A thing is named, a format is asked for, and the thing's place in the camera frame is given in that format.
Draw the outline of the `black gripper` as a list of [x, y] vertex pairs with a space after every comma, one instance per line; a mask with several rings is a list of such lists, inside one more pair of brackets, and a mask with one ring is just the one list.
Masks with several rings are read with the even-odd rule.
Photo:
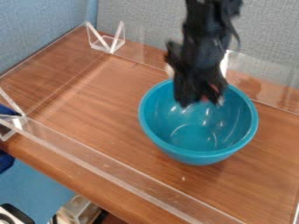
[[230, 46], [230, 29], [185, 25], [182, 31], [183, 42], [166, 43], [165, 61], [173, 69], [174, 98], [183, 108], [199, 101], [222, 105], [229, 82], [221, 62]]

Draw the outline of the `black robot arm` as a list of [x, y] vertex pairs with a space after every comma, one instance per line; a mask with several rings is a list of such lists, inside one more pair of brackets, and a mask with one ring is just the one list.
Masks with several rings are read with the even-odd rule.
[[232, 20], [240, 16], [244, 0], [186, 0], [183, 42], [166, 42], [165, 61], [171, 68], [174, 99], [183, 108], [199, 101], [221, 104], [229, 86], [221, 62], [232, 39], [241, 43]]

